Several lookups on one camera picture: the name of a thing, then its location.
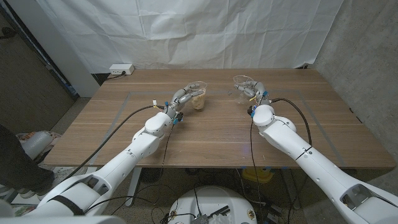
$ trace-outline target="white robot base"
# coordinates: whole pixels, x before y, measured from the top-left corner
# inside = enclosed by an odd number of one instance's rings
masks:
[[[195,191],[190,190],[177,199],[171,206],[169,215],[176,215],[170,218],[170,223],[194,223],[192,215],[178,215],[184,213],[199,216],[199,209],[202,215],[210,216],[214,212],[225,208],[220,213],[224,213],[223,223],[257,223],[256,215],[251,204],[240,194],[233,190],[220,186],[204,186],[196,189],[198,204],[195,197]],[[213,216],[208,219],[209,223],[213,223]]]

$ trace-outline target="robotic arm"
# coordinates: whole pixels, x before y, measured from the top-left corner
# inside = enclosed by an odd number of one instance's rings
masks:
[[[100,215],[106,208],[107,202],[87,210],[111,198],[113,192],[136,164],[157,150],[164,136],[164,129],[182,120],[183,114],[179,111],[184,104],[193,96],[203,93],[203,91],[188,89],[189,86],[177,91],[164,111],[148,119],[145,126],[133,136],[132,143],[104,167],[96,172],[74,176],[63,181],[43,198],[37,209],[24,217]]]
[[[247,94],[255,88],[238,88]],[[324,191],[348,223],[398,223],[398,197],[357,180],[342,170],[304,141],[293,122],[275,115],[270,101],[254,110],[253,122],[259,134],[271,145],[286,153]]]

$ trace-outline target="yellow object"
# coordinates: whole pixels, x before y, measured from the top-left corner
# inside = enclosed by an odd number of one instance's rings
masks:
[[[274,175],[274,173],[271,171],[271,169],[257,168],[256,170],[257,170],[257,176],[259,178],[259,182],[262,184],[268,183],[271,180],[272,176]],[[257,182],[256,171],[253,168],[252,169],[243,169],[242,176],[246,180],[251,180],[251,181]]]

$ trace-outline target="wire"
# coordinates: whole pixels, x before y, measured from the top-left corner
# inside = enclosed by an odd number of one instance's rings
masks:
[[[251,125],[250,125],[250,151],[251,151],[251,159],[253,161],[253,166],[254,166],[254,172],[256,173],[256,179],[257,179],[257,192],[259,194],[259,204],[260,204],[260,216],[262,218],[262,209],[261,209],[261,195],[260,195],[260,182],[259,182],[259,176],[257,174],[257,169],[256,169],[256,163],[254,162],[254,156],[253,156],[253,141],[252,141],[252,137],[251,137],[251,133],[252,133],[252,129],[253,129],[253,120],[251,121]]]
[[[133,195],[133,196],[119,196],[119,197],[109,198],[109,199],[100,201],[100,202],[96,203],[95,205],[92,205],[91,207],[87,208],[87,210],[85,211],[85,214],[86,214],[88,211],[90,211],[91,209],[97,207],[98,205],[101,205],[102,203],[108,202],[108,201],[110,201],[110,200],[115,200],[115,199],[119,199],[119,198],[126,198],[126,197],[127,197],[128,199],[130,199],[130,198],[136,198],[136,199],[144,200],[144,201],[146,201],[146,202],[148,202],[148,203],[152,203],[150,200],[144,199],[144,198],[140,198],[140,197],[138,197],[137,195]]]
[[[197,183],[198,183],[198,182],[196,182],[196,183],[193,185],[193,191],[194,191],[194,193],[195,193],[195,198],[197,199],[197,205],[198,205],[199,215],[201,215],[201,211],[200,211],[200,208],[199,208],[199,202],[198,202],[197,190],[195,189],[195,186],[196,186]]]
[[[134,114],[144,110],[144,109],[148,109],[148,108],[153,108],[154,106],[145,106],[141,109],[138,109],[134,112],[132,112],[126,119],[124,119],[124,121],[122,121],[119,126],[117,126],[113,132],[101,143],[101,145],[99,145],[99,147],[84,161],[80,164],[80,166],[78,166],[71,174],[69,174],[67,176],[67,178],[65,178],[64,180],[67,180],[69,177],[73,176],[74,174],[76,174],[76,172],[78,172],[78,170],[80,170],[95,154],[97,154],[97,152],[100,151],[100,149],[108,142],[108,140],[113,136],[113,134]]]
[[[153,203],[153,205],[157,205],[157,202],[158,202],[159,199],[160,199],[160,187],[161,187],[161,186],[166,186],[166,187],[168,187],[170,190],[173,191],[174,195],[177,197],[177,193],[175,193],[175,191],[174,191],[171,187],[169,187],[168,185],[164,185],[164,184],[161,184],[161,183],[160,183],[160,178],[162,177],[163,166],[164,166],[164,161],[165,161],[166,152],[167,152],[167,146],[169,145],[169,139],[170,139],[170,136],[171,136],[171,134],[172,134],[173,128],[174,128],[174,124],[173,124],[172,129],[170,130],[170,134],[169,134],[169,136],[168,136],[168,138],[167,138],[166,147],[165,147],[165,150],[164,150],[162,168],[161,168],[161,170],[160,170],[159,184],[157,184],[157,185],[159,186],[159,188],[158,188],[158,194],[157,194],[157,199],[156,199],[156,201]],[[136,195],[138,195],[138,193],[141,192],[142,190],[144,190],[144,189],[146,189],[146,188],[148,188],[148,187],[151,187],[151,186],[156,186],[156,185],[154,184],[154,185],[149,185],[149,186],[147,186],[147,187],[144,187],[143,189],[141,189],[140,191],[138,191],[138,192],[136,193]],[[129,198],[128,198],[125,202],[123,202],[117,209],[115,209],[115,211],[112,213],[112,215],[113,215],[115,212],[117,212],[128,200],[129,200]]]
[[[148,185],[148,186],[144,187],[143,189],[140,189],[135,195],[127,195],[127,196],[113,197],[113,198],[109,198],[109,199],[103,200],[103,201],[101,201],[101,202],[98,202],[98,203],[96,203],[95,205],[92,205],[90,208],[87,208],[87,210],[85,211],[85,213],[87,213],[88,211],[90,211],[90,210],[93,209],[94,207],[96,207],[96,206],[98,206],[98,205],[101,205],[102,203],[108,202],[108,201],[110,201],[110,200],[120,199],[120,198],[127,198],[127,200],[126,200],[125,202],[123,202],[122,205],[124,205],[124,203],[126,203],[130,198],[141,199],[141,200],[143,200],[143,201],[145,201],[145,202],[150,203],[151,205],[156,205],[156,202],[151,202],[151,201],[148,200],[148,199],[140,198],[140,197],[138,197],[138,194],[139,194],[140,192],[142,192],[143,190],[149,188],[149,187],[155,187],[155,186],[158,186],[158,185],[161,185],[161,186],[163,186],[163,187],[168,187],[168,188],[174,193],[174,195],[177,196],[177,193],[176,193],[170,186],[168,186],[168,185],[165,185],[165,184],[152,184],[152,185]],[[121,206],[118,207],[118,208],[112,213],[112,215],[113,215],[117,210],[119,210],[120,208],[121,208]]]
[[[289,212],[287,214],[287,224],[290,223],[290,212],[292,211],[294,203],[299,198],[299,195],[300,195],[301,191],[303,190],[305,183],[307,182],[307,179],[308,179],[308,176],[305,177],[303,185],[301,186],[300,190],[297,192],[296,197],[294,197],[293,202],[290,204]]]
[[[258,203],[258,204],[262,204],[262,205],[267,205],[265,202],[257,202],[257,201],[255,201],[255,200],[252,200],[252,199],[248,198],[248,196],[246,195],[246,192],[244,191],[243,179],[242,179],[242,177],[241,177],[241,174],[239,173],[239,170],[238,170],[238,169],[235,169],[235,170],[236,170],[236,172],[238,173],[239,178],[241,179],[241,184],[242,184],[242,189],[243,189],[243,196],[244,196],[244,198],[245,198],[246,200],[252,202],[252,203]]]
[[[154,208],[150,211],[150,218],[152,219],[152,222],[153,222],[154,224],[156,224],[156,223],[155,223],[155,221],[154,221],[154,215],[153,215],[153,213],[154,213],[154,210],[155,210],[156,208],[158,208],[160,211],[162,211],[163,217],[165,216],[165,214],[164,214],[164,212],[163,212],[163,210],[162,210],[161,208],[159,208],[159,207],[154,207]]]
[[[157,108],[160,110],[160,112],[163,112],[157,105],[154,105],[154,108]]]
[[[116,75],[115,77],[112,77],[112,78],[107,78],[107,79],[106,79],[106,81],[107,81],[107,80],[114,79],[114,78],[119,78],[119,77],[122,77],[122,76],[126,76],[126,71],[123,71],[123,72],[122,72],[122,74],[120,74],[120,75]]]
[[[304,114],[301,112],[300,108],[298,108],[293,102],[291,102],[290,100],[285,99],[285,98],[276,98],[276,99],[270,100],[270,102],[271,102],[271,103],[275,103],[275,102],[278,102],[278,101],[280,101],[280,100],[286,101],[286,102],[290,103],[290,105],[292,105],[292,106],[298,111],[298,113],[300,113],[301,117],[302,117],[303,120],[304,120],[305,128],[307,129],[308,143],[312,146],[312,139],[311,139],[310,126],[308,125],[307,119],[305,119],[305,116],[304,116]]]
[[[281,101],[281,100],[282,100],[282,101],[288,102],[290,105],[292,105],[292,106],[298,111],[298,113],[300,113],[300,116],[301,116],[301,117],[303,118],[303,120],[304,120],[305,128],[307,129],[308,143],[312,146],[312,138],[311,138],[310,126],[308,125],[307,119],[305,118],[304,114],[301,112],[300,108],[298,108],[293,102],[291,102],[290,100],[285,99],[285,98],[276,98],[276,99],[270,100],[270,102],[271,102],[271,103],[275,103],[275,102],[278,102],[278,101]],[[287,214],[287,224],[290,223],[290,212],[292,211],[293,206],[294,206],[294,203],[296,202],[296,200],[298,199],[298,197],[299,197],[301,191],[303,190],[304,185],[305,185],[307,179],[308,179],[308,176],[305,177],[303,185],[301,186],[301,188],[300,188],[300,190],[298,191],[297,195],[294,197],[292,203],[290,204],[289,212],[288,212],[288,214]]]
[[[184,214],[178,214],[178,215],[169,215],[169,216],[164,217],[164,218],[160,221],[160,223],[161,223],[161,224],[167,224],[167,223],[169,223],[169,221],[171,221],[171,220],[169,220],[169,218],[173,218],[173,217],[181,216],[181,215],[191,215],[191,216],[193,216],[194,218],[197,218],[197,217],[196,217],[194,214],[192,214],[192,213],[184,213]]]

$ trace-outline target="wooden table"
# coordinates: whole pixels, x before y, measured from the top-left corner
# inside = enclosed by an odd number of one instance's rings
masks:
[[[105,82],[46,157],[48,165],[81,164],[128,114],[152,104],[170,101],[174,92],[194,81],[207,82],[202,112],[187,103],[183,122],[174,127],[164,167],[252,167],[250,151],[250,103],[240,105],[233,77],[247,75],[263,82],[270,99],[292,100],[310,125],[313,146],[342,168],[391,169],[391,155],[359,122],[343,100],[316,70],[136,70],[130,76]],[[300,115],[289,104],[272,104],[275,113],[291,119],[301,137],[307,133]],[[147,119],[159,112],[147,109],[134,115],[92,160],[102,166],[131,142]],[[253,127],[254,160],[258,167],[296,168],[298,165],[272,147]],[[160,167],[165,139],[153,155],[138,167]]]

